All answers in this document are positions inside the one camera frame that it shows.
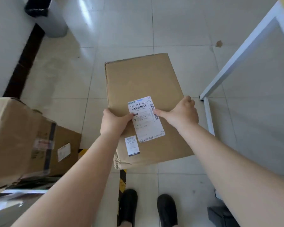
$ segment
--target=shoe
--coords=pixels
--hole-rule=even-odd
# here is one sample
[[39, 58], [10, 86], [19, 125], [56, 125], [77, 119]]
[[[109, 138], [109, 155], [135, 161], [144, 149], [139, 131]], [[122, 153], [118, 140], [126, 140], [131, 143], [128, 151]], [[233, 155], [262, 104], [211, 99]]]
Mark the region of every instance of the shoe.
[[157, 207], [162, 227], [173, 227], [178, 224], [177, 209], [174, 199], [168, 194], [161, 194]]
[[128, 221], [135, 226], [135, 215], [138, 203], [137, 192], [133, 189], [127, 189], [123, 192], [119, 202], [119, 219], [118, 225], [121, 225], [123, 221]]

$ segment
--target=black plastic bag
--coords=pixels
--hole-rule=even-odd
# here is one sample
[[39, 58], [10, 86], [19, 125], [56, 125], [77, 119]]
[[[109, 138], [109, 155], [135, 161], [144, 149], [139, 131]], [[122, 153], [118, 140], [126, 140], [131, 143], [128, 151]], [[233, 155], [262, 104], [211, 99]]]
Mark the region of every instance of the black plastic bag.
[[51, 0], [28, 0], [24, 11], [31, 17], [47, 17], [50, 3]]

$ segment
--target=cardboard box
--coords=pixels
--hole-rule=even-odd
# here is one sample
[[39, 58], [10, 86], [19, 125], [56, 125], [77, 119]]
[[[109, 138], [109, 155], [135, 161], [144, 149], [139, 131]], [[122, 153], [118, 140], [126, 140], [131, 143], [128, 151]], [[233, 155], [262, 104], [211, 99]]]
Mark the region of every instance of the cardboard box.
[[[108, 62], [105, 69], [108, 105], [117, 116], [128, 114], [128, 103], [144, 97], [150, 96], [152, 106], [167, 111], [172, 110], [184, 97], [166, 53]], [[154, 118], [151, 110], [148, 114]], [[128, 123], [115, 153], [116, 169], [128, 169], [193, 155], [178, 131], [165, 119], [160, 118], [160, 122], [165, 135], [150, 137], [145, 141], [138, 140], [139, 153], [131, 156], [127, 151], [125, 138], [139, 137], [133, 121]]]
[[16, 99], [0, 98], [0, 188], [26, 171], [41, 118]]
[[[78, 160], [81, 134], [42, 117], [31, 151], [29, 167], [22, 178], [65, 174]], [[58, 149], [70, 143], [70, 154], [58, 160]]]

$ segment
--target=person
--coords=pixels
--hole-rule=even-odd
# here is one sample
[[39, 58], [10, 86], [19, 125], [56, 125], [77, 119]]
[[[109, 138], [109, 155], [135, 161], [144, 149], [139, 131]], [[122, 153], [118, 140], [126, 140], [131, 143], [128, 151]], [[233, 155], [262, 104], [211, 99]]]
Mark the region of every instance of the person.
[[[187, 96], [173, 110], [155, 109], [154, 113], [174, 126], [193, 149], [240, 226], [284, 226], [284, 179], [243, 157], [198, 125], [194, 104]], [[91, 226], [118, 140], [132, 117], [132, 114], [116, 117], [105, 109], [101, 135], [85, 155], [12, 226]], [[137, 199], [134, 190], [127, 190], [122, 196], [118, 225], [134, 226]], [[178, 224], [176, 206], [169, 195], [160, 195], [157, 205], [162, 227]]]

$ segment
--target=tile floor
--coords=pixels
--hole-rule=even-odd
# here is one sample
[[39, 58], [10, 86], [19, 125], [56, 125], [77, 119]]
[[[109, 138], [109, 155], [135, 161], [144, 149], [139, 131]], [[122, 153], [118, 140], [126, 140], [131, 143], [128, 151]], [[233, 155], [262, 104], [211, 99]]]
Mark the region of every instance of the tile floor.
[[[99, 136], [107, 107], [106, 61], [167, 52], [183, 93], [195, 99], [200, 125], [207, 128], [198, 96], [275, 0], [57, 2], [70, 31], [64, 38], [44, 38], [21, 99], [61, 126], [82, 133], [81, 148], [88, 148]], [[214, 46], [219, 40], [221, 48]], [[210, 105], [220, 140], [284, 175], [280, 30], [216, 89]], [[95, 227], [116, 226], [118, 173], [111, 171]], [[213, 226], [206, 207], [219, 202], [194, 156], [128, 170], [127, 188], [139, 194], [138, 227], [160, 226], [156, 198], [162, 193], [174, 197], [182, 226]]]

